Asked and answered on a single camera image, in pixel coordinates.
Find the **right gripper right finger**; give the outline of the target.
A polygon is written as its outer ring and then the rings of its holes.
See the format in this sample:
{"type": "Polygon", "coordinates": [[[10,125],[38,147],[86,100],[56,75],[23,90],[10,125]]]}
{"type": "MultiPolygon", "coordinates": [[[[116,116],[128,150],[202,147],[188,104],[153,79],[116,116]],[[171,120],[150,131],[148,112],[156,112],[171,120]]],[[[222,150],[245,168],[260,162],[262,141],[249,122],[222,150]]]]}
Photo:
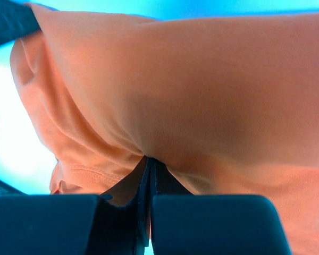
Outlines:
{"type": "Polygon", "coordinates": [[[291,254],[276,208],[261,195],[193,195],[150,160],[155,254],[291,254]]]}

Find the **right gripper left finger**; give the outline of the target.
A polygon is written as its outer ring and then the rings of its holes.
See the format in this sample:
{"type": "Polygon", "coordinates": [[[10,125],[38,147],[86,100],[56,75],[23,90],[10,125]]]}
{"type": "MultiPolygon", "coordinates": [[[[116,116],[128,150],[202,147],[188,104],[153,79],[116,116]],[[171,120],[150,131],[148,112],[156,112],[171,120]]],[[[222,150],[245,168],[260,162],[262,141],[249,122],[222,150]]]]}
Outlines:
{"type": "Polygon", "coordinates": [[[0,180],[0,254],[143,254],[147,158],[101,195],[27,195],[0,180]]]}

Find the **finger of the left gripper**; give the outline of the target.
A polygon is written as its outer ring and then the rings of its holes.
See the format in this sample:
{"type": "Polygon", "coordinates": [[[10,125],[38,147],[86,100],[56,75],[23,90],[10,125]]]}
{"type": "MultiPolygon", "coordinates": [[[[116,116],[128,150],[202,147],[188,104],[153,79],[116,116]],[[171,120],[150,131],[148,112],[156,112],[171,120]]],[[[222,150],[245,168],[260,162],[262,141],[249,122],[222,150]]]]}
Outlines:
{"type": "Polygon", "coordinates": [[[0,46],[40,30],[32,9],[13,1],[0,1],[0,46]]]}

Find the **orange t shirt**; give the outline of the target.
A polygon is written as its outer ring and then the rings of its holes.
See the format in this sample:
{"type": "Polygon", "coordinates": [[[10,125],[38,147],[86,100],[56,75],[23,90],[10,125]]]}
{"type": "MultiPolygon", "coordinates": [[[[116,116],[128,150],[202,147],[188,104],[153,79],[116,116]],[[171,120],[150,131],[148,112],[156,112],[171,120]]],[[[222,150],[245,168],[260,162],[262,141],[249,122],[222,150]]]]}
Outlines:
{"type": "Polygon", "coordinates": [[[159,21],[53,11],[10,65],[51,194],[101,194],[143,156],[193,194],[259,194],[319,254],[319,13],[159,21]]]}

